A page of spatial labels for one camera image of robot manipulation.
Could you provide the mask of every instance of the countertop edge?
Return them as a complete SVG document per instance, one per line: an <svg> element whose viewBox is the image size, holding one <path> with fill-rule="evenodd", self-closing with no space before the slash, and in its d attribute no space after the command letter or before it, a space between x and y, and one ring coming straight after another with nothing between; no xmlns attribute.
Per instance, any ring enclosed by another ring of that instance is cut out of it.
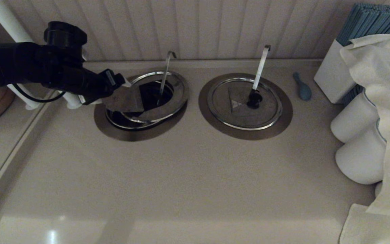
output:
<svg viewBox="0 0 390 244"><path fill-rule="evenodd" d="M50 98L56 91L50 91L45 99ZM12 179L16 176L21 168L23 159L30 151L34 141L37 139L40 130L45 126L46 118L50 116L52 109L49 107L57 107L56 104L43 103L41 104L28 119L22 129L22 134L18 138L17 143L12 148L10 154L0 168L0 200L5 194L6 188L9 186Z"/></svg>
<svg viewBox="0 0 390 244"><path fill-rule="evenodd" d="M320 66L323 59L268 59L265 67L288 67L292 65ZM173 68L257 68L260 60L173 60ZM164 60L156 61L111 61L85 62L84 67L96 69L145 69L163 66Z"/></svg>

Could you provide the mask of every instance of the black robotic arm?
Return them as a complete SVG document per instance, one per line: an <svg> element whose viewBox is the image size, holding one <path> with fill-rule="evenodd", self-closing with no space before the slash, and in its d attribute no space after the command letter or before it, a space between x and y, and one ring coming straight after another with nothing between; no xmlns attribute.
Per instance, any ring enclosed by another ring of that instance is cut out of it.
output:
<svg viewBox="0 0 390 244"><path fill-rule="evenodd" d="M53 21L44 33L46 45L0 44L0 86L40 83L44 87L81 95L88 105L112 95L124 84L121 74L107 69L96 74L82 67L87 34L76 26Z"/></svg>

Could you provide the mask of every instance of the white beadboard wall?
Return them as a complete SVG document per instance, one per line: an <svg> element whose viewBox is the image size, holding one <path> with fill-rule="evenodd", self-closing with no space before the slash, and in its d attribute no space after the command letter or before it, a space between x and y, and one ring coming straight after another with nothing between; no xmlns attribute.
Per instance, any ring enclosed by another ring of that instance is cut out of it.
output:
<svg viewBox="0 0 390 244"><path fill-rule="evenodd" d="M89 60L322 58L356 0L6 0L37 43L51 20L88 34ZM390 0L367 0L389 4ZM0 26L0 43L11 39Z"/></svg>

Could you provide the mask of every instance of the blue plastic spoon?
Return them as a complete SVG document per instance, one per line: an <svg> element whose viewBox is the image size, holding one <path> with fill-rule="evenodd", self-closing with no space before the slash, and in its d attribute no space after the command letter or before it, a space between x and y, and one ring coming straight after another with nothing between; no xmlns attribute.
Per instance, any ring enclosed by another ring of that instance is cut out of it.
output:
<svg viewBox="0 0 390 244"><path fill-rule="evenodd" d="M304 101L308 101L311 99L311 89L309 88L308 85L306 85L305 83L303 83L301 80L300 80L300 77L299 77L299 72L294 72L293 73L293 77L294 77L294 80L297 82L297 85L299 86L299 97L300 99L304 100Z"/></svg>

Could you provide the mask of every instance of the metal handle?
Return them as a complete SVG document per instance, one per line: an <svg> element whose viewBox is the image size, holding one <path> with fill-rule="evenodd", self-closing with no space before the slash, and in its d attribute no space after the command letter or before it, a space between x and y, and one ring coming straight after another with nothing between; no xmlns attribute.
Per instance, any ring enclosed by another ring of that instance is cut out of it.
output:
<svg viewBox="0 0 390 244"><path fill-rule="evenodd" d="M165 88L165 81L167 80L167 74L168 74L168 67L169 67L169 60L171 59L171 54L172 56L176 59L177 56L175 55L175 52L173 51L168 51L168 57L167 57L167 67L165 68L164 75L162 77L162 82L160 84L160 95L159 95L159 100L162 99L162 94L164 93L164 88Z"/></svg>
<svg viewBox="0 0 390 244"><path fill-rule="evenodd" d="M270 51L270 45L264 46L263 54L261 56L260 64L258 65L257 75L255 76L254 85L252 86L252 90L257 90L258 82L260 82L261 73L263 72L264 62L266 62L267 54Z"/></svg>

